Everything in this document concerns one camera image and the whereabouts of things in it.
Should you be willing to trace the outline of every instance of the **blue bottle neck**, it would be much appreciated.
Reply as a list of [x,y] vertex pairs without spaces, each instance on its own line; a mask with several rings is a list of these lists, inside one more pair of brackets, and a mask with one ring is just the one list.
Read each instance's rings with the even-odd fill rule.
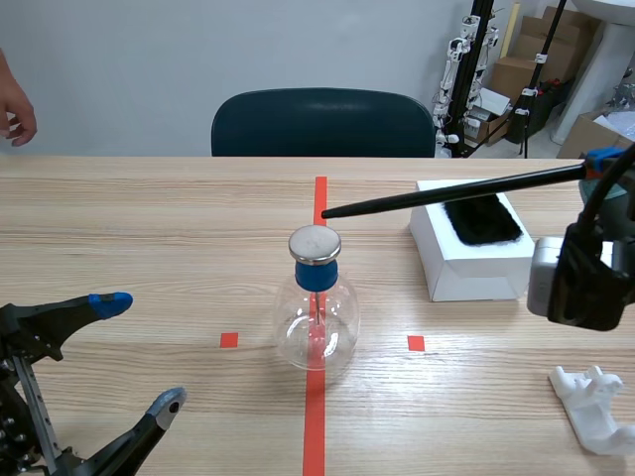
[[311,266],[296,263],[296,283],[303,290],[321,293],[333,287],[337,282],[337,261],[327,265]]

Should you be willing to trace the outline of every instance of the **black sponge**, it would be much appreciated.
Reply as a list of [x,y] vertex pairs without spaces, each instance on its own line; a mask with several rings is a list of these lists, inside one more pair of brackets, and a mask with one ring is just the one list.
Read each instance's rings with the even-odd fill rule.
[[518,223],[496,195],[450,201],[444,203],[444,208],[458,239],[464,245],[516,241],[522,235]]

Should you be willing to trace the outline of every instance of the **person's arm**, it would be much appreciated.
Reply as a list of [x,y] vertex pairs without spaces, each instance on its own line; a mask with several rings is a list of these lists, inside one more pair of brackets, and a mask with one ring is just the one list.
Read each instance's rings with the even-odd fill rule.
[[0,50],[0,137],[13,139],[11,145],[19,147],[33,139],[36,132],[38,125],[33,106]]

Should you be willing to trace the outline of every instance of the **round-bottom flask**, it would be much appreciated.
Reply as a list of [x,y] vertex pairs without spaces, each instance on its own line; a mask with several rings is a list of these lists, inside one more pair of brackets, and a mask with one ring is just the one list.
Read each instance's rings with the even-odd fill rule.
[[305,226],[289,239],[296,272],[276,295],[274,335],[282,355],[302,369],[341,369],[357,343],[359,306],[339,275],[340,249],[339,235],[325,226]]

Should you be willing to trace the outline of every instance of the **chair backrest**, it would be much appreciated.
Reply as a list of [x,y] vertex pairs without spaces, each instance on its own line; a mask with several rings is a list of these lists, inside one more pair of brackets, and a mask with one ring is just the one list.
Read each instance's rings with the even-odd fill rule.
[[218,109],[211,153],[225,157],[434,157],[430,112],[410,97],[358,89],[274,89]]

